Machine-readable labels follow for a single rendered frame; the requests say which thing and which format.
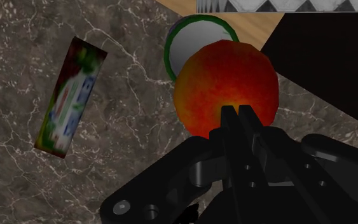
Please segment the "colourful printed flat box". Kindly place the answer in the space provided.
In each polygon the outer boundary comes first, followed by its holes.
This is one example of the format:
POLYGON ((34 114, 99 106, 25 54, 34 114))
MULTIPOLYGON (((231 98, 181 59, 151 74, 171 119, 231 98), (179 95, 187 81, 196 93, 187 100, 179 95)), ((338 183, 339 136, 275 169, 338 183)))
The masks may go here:
POLYGON ((107 52, 74 37, 50 99, 36 149, 65 158, 107 52))

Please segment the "red and yellow apple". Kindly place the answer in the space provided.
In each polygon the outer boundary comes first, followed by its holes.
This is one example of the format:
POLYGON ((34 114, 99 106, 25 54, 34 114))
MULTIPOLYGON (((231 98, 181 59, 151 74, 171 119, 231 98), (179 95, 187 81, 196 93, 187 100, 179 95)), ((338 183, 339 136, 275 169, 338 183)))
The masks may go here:
POLYGON ((220 126, 222 106, 250 105, 264 126, 279 107, 279 81, 269 58, 247 43, 221 40, 201 48, 174 86, 177 116, 193 136, 220 126))

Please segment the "white bowl with green rim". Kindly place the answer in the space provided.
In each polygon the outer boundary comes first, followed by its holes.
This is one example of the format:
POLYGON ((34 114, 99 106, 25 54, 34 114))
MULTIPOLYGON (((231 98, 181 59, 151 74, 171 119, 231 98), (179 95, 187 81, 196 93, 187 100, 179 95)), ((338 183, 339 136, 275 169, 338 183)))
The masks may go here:
POLYGON ((220 40, 239 41, 233 27, 213 15, 189 15, 179 19, 169 30, 164 46, 165 70, 176 81, 186 61, 201 48, 220 40))

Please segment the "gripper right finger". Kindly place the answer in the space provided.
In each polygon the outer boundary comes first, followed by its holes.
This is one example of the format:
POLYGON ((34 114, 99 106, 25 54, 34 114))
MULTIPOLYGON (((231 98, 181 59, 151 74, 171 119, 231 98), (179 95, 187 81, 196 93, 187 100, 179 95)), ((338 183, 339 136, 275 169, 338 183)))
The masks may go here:
POLYGON ((250 106, 239 107, 262 166, 289 177, 319 224, 358 224, 358 149, 321 134, 300 142, 285 131, 262 126, 250 106))

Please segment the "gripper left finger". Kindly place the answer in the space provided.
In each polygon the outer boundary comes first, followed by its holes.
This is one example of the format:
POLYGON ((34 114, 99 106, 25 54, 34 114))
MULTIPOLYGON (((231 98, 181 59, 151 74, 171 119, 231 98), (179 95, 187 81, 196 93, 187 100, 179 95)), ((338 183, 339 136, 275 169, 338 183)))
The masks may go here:
POLYGON ((233 106, 221 108, 221 126, 208 139, 187 138, 161 159, 107 197, 100 206, 102 224, 190 224, 198 219, 192 202, 213 182, 230 183, 222 133, 237 119, 233 106))

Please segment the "black robot stand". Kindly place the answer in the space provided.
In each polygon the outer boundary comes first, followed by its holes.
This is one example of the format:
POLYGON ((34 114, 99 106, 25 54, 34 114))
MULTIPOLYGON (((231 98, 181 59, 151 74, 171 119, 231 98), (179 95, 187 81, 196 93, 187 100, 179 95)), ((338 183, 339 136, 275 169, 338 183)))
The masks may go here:
POLYGON ((261 51, 276 72, 358 120, 358 12, 286 13, 261 51))

